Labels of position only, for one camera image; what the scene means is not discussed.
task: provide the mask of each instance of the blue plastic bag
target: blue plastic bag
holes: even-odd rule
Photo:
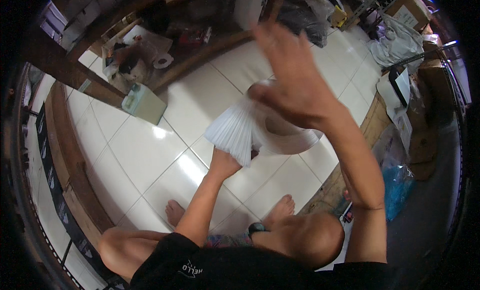
[[[385,216],[387,221],[392,221],[405,206],[415,186],[415,179],[405,164],[384,168],[382,175],[385,183]]]

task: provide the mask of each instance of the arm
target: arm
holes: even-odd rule
[[[385,186],[360,129],[317,71],[305,33],[296,37],[276,24],[253,30],[277,83],[251,87],[250,97],[295,125],[325,133],[338,156],[355,214],[346,262],[386,263]]]
[[[208,227],[220,187],[240,168],[241,166],[230,154],[214,148],[210,170],[195,192],[174,232],[202,247],[207,239]]]

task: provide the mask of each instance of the hand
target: hand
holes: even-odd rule
[[[258,152],[252,152],[252,159],[258,154]],[[234,173],[239,171],[242,167],[238,164],[237,160],[233,158],[229,153],[223,150],[213,148],[212,162],[210,162],[210,170],[208,174],[214,176],[219,180],[226,180]]]
[[[304,32],[299,37],[287,29],[255,26],[255,40],[270,61],[277,81],[255,84],[250,97],[276,110],[284,119],[303,128],[324,130],[346,108],[336,99],[314,63]]]

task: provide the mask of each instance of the knee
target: knee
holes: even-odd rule
[[[321,268],[335,260],[343,246],[345,232],[334,215],[321,212],[309,215],[297,238],[309,265]]]
[[[102,260],[108,259],[108,256],[115,250],[118,250],[122,237],[122,231],[117,228],[110,228],[106,230],[99,240],[98,253]]]

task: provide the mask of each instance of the black shirt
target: black shirt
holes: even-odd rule
[[[314,272],[254,247],[200,248],[171,233],[135,272],[132,289],[388,289],[394,270],[375,262]]]

